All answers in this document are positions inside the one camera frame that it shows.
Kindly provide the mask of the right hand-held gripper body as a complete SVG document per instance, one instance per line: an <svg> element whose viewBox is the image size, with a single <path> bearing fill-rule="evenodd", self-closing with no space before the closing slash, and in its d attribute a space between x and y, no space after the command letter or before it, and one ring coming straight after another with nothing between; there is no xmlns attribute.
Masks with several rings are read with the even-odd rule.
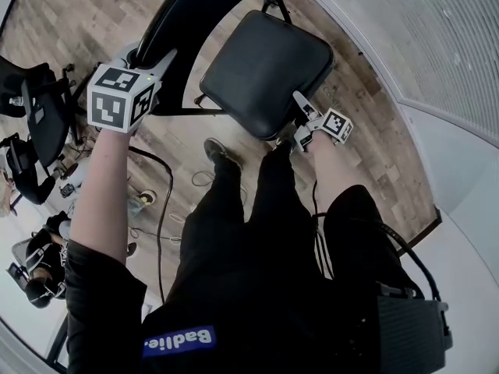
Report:
<svg viewBox="0 0 499 374"><path fill-rule="evenodd" d="M335 144L344 144L353 130L350 119L332 108L325 115L313 108L304 108L303 112L306 122L297 128L294 135L296 145L302 152L305 152L306 147L312 142L314 132L323 131L334 140Z"/></svg>

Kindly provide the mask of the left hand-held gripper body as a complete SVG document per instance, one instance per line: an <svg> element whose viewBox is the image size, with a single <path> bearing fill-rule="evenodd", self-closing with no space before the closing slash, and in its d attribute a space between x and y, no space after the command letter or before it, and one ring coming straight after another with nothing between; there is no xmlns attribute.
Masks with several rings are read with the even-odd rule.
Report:
<svg viewBox="0 0 499 374"><path fill-rule="evenodd" d="M160 88L156 76L101 64L87 85L87 123L132 133L149 114Z"/></svg>

